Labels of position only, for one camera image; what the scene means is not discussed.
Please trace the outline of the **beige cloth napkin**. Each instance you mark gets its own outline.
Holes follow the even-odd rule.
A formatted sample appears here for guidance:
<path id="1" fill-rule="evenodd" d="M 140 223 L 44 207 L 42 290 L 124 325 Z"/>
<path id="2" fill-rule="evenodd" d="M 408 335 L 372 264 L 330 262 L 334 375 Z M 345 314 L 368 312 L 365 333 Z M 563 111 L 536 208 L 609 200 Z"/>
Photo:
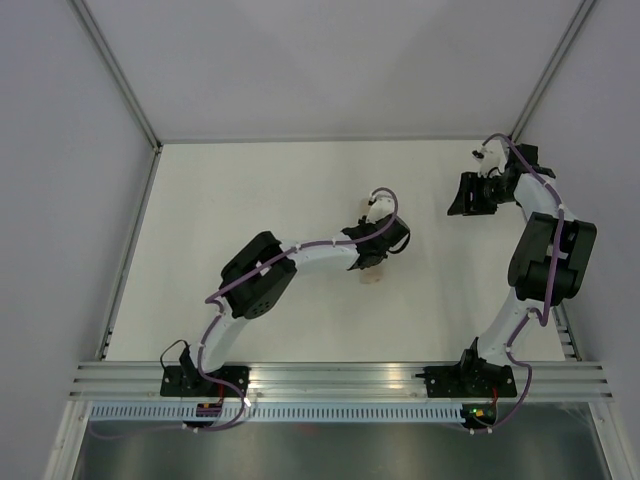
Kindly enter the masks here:
<path id="1" fill-rule="evenodd" d="M 384 275 L 384 263 L 380 262 L 375 266 L 368 267 L 359 272 L 360 282 L 362 284 L 378 283 Z"/>

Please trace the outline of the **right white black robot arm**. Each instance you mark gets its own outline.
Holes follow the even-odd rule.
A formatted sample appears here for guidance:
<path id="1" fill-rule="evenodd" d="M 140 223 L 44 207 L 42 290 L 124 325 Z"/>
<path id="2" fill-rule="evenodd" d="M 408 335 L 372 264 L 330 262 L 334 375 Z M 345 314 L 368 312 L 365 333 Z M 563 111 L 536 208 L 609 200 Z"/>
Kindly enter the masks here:
<path id="1" fill-rule="evenodd" d="M 502 156 L 482 145 L 472 154 L 479 169 L 462 174 L 448 215 L 492 215 L 500 205 L 514 203 L 526 224 L 508 267 L 510 290 L 496 318 L 458 363 L 426 385 L 433 397 L 513 398 L 518 343 L 534 324 L 548 324 L 553 307 L 576 296 L 597 228 L 579 220 L 563 202 L 555 173 L 538 163 L 537 147 L 520 144 Z"/>

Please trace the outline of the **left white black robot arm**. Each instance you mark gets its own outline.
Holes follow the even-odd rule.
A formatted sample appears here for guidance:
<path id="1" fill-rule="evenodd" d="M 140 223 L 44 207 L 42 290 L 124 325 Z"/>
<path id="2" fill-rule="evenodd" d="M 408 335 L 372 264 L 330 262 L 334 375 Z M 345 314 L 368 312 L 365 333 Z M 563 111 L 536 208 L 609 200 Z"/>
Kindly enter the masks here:
<path id="1" fill-rule="evenodd" d="M 361 219 L 324 240 L 285 242 L 270 231 L 259 233 L 227 263 L 219 290 L 205 300 L 217 312 L 197 343 L 180 356 L 184 385 L 198 396 L 212 393 L 218 384 L 217 370 L 241 331 L 270 312 L 294 278 L 371 269 L 402 252 L 409 239 L 410 228 L 393 214 L 375 222 Z"/>

